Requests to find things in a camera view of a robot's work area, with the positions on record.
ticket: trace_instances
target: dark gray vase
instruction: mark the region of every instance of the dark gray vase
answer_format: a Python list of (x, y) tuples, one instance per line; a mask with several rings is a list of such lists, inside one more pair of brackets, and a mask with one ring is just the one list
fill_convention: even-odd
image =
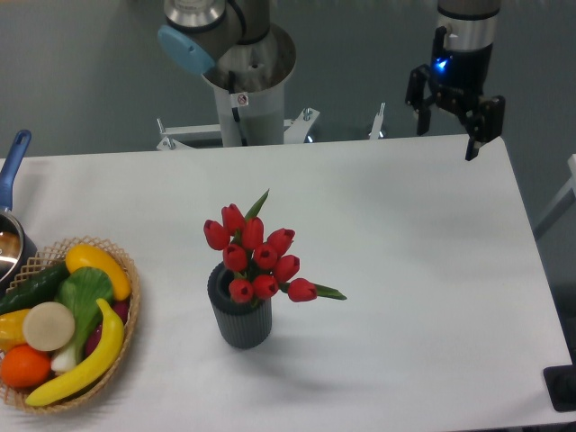
[(228, 289), (233, 279), (234, 274), (224, 263), (218, 264), (208, 278), (208, 296), (224, 340), (235, 348), (248, 349), (261, 344), (270, 334), (272, 302), (262, 301), (255, 308), (250, 303), (235, 303)]

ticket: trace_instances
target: gray floor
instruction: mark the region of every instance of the gray floor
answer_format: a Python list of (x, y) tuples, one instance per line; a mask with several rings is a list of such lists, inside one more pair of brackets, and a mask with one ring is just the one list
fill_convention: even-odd
[[(415, 134), (408, 73), (429, 58), (436, 1), (273, 0), (298, 63), (286, 115), (321, 111), (320, 140), (365, 136), (385, 101), (391, 138)], [(30, 155), (152, 150), (165, 126), (217, 122), (211, 90), (165, 57), (160, 0), (0, 3), (0, 145), (34, 134)], [(533, 221), (576, 153), (576, 1), (503, 0), (485, 91), (504, 95), (503, 137)], [(430, 134), (462, 133), (433, 113)], [(539, 241), (560, 312), (576, 316), (576, 206)]]

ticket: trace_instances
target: banana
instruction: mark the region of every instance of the banana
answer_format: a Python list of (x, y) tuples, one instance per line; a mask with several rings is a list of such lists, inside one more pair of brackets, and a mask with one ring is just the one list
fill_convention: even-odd
[(122, 349), (124, 325), (104, 299), (96, 300), (103, 315), (102, 338), (96, 350), (69, 372), (50, 380), (26, 399), (31, 407), (45, 407), (60, 401), (96, 381), (110, 369)]

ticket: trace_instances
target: artificial tulip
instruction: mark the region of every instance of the artificial tulip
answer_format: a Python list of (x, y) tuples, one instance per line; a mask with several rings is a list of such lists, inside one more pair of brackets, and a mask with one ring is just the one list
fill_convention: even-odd
[(263, 270), (270, 270), (278, 261), (278, 254), (267, 243), (262, 243), (254, 249), (254, 261)]
[(242, 247), (254, 250), (264, 243), (264, 223), (260, 218), (252, 218), (246, 222), (246, 227), (242, 233)]
[(230, 243), (230, 234), (214, 220), (204, 223), (204, 235), (208, 246), (215, 250), (223, 250)]
[(229, 285), (230, 297), (236, 303), (246, 303), (252, 300), (254, 288), (246, 279), (234, 279)]
[(224, 265), (233, 272), (242, 272), (248, 267), (246, 251), (235, 244), (228, 245), (223, 252)]
[(254, 294), (257, 298), (266, 300), (278, 292), (278, 282), (270, 274), (261, 274), (252, 281)]
[(284, 255), (293, 242), (296, 232), (293, 229), (280, 228), (268, 236), (268, 244), (272, 246), (279, 257)]
[(293, 302), (309, 302), (318, 297), (316, 286), (312, 282), (299, 277), (290, 282), (288, 286), (288, 297)]
[(244, 216), (242, 216), (236, 204), (222, 207), (222, 221), (224, 222), (224, 228), (231, 236), (236, 234), (236, 230), (242, 232), (246, 226)]
[(300, 259), (294, 255), (286, 255), (278, 260), (272, 269), (272, 274), (279, 283), (288, 282), (300, 270)]

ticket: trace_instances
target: lettuce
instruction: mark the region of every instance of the lettuce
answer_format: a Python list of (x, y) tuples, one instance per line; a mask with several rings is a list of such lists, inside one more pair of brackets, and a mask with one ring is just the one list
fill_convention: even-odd
[(97, 268), (79, 268), (58, 288), (54, 301), (70, 309), (76, 330), (72, 339), (52, 357), (54, 372), (67, 372), (83, 360), (84, 345), (102, 322), (96, 299), (113, 301), (112, 282), (105, 272)]

